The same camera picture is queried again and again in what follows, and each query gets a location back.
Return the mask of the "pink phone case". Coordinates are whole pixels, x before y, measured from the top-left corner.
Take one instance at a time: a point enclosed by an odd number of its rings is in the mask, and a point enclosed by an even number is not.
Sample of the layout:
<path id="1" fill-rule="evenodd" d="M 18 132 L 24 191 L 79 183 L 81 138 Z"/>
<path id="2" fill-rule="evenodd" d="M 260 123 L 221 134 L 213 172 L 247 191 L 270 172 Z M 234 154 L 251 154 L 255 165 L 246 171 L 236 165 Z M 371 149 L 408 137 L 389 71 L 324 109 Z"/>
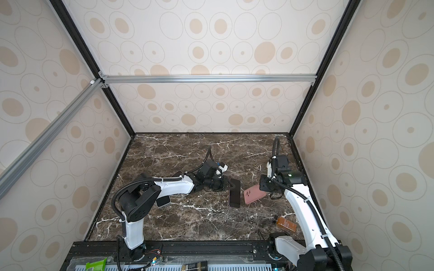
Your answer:
<path id="1" fill-rule="evenodd" d="M 244 191 L 244 201 L 246 205 L 249 205 L 255 201 L 264 198 L 267 192 L 260 189 L 260 185 L 254 185 Z"/>

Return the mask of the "purple smartphone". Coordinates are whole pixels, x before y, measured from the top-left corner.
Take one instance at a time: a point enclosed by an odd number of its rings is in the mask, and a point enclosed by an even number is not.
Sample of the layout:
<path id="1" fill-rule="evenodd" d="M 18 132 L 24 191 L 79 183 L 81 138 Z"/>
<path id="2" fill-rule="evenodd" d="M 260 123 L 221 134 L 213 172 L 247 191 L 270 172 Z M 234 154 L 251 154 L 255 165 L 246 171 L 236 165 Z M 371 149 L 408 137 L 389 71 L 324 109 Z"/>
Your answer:
<path id="1" fill-rule="evenodd" d="M 240 208 L 241 206 L 241 182 L 236 179 L 230 180 L 231 187 L 229 189 L 229 206 Z"/>

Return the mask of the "phone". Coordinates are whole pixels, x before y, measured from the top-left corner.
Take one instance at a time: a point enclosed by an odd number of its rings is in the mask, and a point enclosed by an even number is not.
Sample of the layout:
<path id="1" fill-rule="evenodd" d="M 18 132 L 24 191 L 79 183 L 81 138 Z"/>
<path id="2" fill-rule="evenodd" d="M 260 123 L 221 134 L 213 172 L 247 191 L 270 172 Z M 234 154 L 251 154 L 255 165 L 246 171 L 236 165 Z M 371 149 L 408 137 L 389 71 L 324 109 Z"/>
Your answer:
<path id="1" fill-rule="evenodd" d="M 169 204 L 171 204 L 171 198 L 169 195 L 160 197 L 156 200 L 156 204 L 158 208 L 163 208 Z"/>

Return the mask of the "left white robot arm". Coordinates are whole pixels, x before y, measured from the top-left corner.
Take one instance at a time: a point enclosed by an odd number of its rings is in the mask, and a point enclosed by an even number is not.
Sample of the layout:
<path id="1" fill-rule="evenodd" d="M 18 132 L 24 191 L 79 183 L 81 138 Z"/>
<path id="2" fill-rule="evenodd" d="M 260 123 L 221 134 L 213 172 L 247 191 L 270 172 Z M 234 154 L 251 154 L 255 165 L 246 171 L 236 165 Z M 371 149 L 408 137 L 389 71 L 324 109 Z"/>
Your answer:
<path id="1" fill-rule="evenodd" d="M 224 173 L 228 166 L 211 160 L 198 168 L 178 172 L 172 177 L 157 177 L 142 173 L 132 182 L 120 188 L 112 197 L 111 207 L 122 225 L 122 240 L 132 253 L 145 244 L 144 218 L 152 207 L 170 204 L 172 195 L 190 195 L 205 188 L 212 192 L 233 190 L 235 183 Z"/>

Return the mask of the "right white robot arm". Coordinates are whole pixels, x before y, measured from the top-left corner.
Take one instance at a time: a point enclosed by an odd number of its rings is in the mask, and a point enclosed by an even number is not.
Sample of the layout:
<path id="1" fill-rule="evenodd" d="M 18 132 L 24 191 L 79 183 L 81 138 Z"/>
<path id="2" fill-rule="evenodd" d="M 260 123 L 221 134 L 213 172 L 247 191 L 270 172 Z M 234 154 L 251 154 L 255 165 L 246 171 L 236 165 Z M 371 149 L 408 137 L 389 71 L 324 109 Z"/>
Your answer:
<path id="1" fill-rule="evenodd" d="M 259 189 L 271 194 L 280 192 L 287 199 L 297 216 L 305 244 L 287 235 L 271 236 L 270 256 L 285 257 L 297 271 L 351 271 L 353 255 L 349 247 L 333 236 L 314 204 L 306 178 L 290 167 L 288 157 L 279 150 L 277 136 Z"/>

